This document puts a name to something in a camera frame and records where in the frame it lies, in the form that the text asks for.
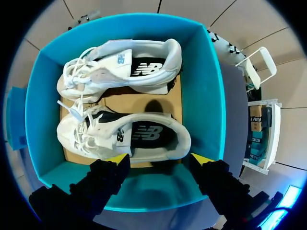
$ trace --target white sneaker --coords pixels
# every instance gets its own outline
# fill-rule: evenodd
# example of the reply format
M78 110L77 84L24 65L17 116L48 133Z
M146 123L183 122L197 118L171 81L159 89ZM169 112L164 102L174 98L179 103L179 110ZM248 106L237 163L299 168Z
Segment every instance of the white sneaker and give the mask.
M57 134L72 153L101 160L128 153L131 163L180 159L191 146L187 129L170 115L119 114L100 105L83 112L81 100L61 120Z
M181 63L181 46L174 39L108 41L67 62L57 90L73 101L83 95L83 103L94 103L107 89L122 86L142 93L167 94Z

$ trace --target white chair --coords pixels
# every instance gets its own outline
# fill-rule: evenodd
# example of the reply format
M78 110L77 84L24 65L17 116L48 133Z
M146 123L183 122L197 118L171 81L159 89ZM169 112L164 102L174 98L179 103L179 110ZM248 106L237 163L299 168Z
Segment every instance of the white chair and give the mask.
M253 64L250 61L250 57L253 56L254 54L256 54L257 52L260 52L262 55L262 58L265 62L265 64L267 65L269 71L270 71L270 76L261 81L258 73L256 72L256 70L253 67ZM238 64L236 64L235 66L239 66L240 64L242 64L241 66L245 69L245 71L248 74L248 78L251 79L251 81L253 82L254 87L249 89L247 92L251 91L252 89L256 89L258 90L260 85L264 82L266 82L268 79L270 79L271 77L273 77L276 72L277 72L277 68L276 65L274 63L273 58L271 57L269 51L267 50L267 48L265 47L260 47L258 50L256 50L254 53L252 53L251 55L249 55L248 57L246 57L245 59L243 59L242 61L240 61Z

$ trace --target brown cardboard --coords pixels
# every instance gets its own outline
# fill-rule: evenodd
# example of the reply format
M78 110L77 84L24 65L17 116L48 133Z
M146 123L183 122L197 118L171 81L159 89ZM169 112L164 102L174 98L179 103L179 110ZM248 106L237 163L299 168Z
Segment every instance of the brown cardboard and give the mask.
M73 102L61 97L61 101L67 106L72 106ZM180 76L175 80L175 86L167 95L153 95L137 93L129 87L118 89L110 89L104 93L98 103L84 104L84 107L95 106L97 104L106 105L111 110L118 113L142 113L145 112L164 112L171 113L173 117L182 123L182 107L181 107L181 84ZM60 119L66 116L69 112L60 107ZM65 159L78 164L91 164L95 159L74 154L64 148ZM150 162L141 162L131 164L131 168L152 167Z
M262 105L250 106L250 118L251 118L251 131L261 132L262 131Z

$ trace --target new balance logo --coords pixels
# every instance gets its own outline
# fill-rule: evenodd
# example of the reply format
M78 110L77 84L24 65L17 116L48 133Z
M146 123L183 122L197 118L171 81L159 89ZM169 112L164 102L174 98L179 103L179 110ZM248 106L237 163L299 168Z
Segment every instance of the new balance logo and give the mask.
M163 130L161 126L139 126L138 131L132 135L132 140L157 140L160 137L160 134Z
M141 63L132 75L149 75L158 72L162 66L161 63L150 63L149 65L147 63Z
M124 64L125 62L125 55L124 54L119 54L117 58L117 63L118 64Z
M125 131L122 130L121 128L119 128L117 131L118 131L117 132L117 141L123 142L124 141L124 133L125 133Z

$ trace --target shelving unit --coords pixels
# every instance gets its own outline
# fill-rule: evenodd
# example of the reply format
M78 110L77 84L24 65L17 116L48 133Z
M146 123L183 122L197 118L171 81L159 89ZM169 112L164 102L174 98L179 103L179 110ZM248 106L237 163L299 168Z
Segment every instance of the shelving unit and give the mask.
M248 103L248 106L254 106L254 105L266 105L266 106L272 107L272 126L271 126L271 133L269 137L269 145L267 148L266 157L265 159L263 159L264 161L263 167L254 165L252 163L249 163L248 161L243 161L243 165L267 175L269 172L268 168L272 164L275 164L275 156L276 156L278 142L279 142L282 104L278 103L277 99Z

